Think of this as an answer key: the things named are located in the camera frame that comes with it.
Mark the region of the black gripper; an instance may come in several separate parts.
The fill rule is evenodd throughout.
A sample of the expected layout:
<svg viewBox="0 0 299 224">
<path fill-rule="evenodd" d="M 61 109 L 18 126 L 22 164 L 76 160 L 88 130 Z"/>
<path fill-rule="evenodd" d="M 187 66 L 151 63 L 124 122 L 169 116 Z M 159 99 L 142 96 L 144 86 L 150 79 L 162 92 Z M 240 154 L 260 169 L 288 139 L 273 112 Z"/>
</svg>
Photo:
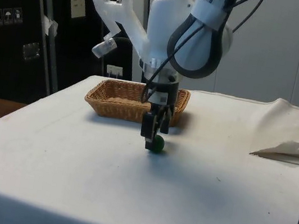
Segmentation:
<svg viewBox="0 0 299 224">
<path fill-rule="evenodd" d="M 147 150 L 156 149 L 156 136 L 159 128 L 162 134 L 169 133 L 174 108 L 172 106 L 176 103 L 178 87 L 179 81 L 175 76 L 166 75 L 159 80 L 147 81 L 143 88 L 141 102 L 151 103 L 150 110 L 143 114 L 141 124 L 141 136 L 144 137 Z"/>
</svg>

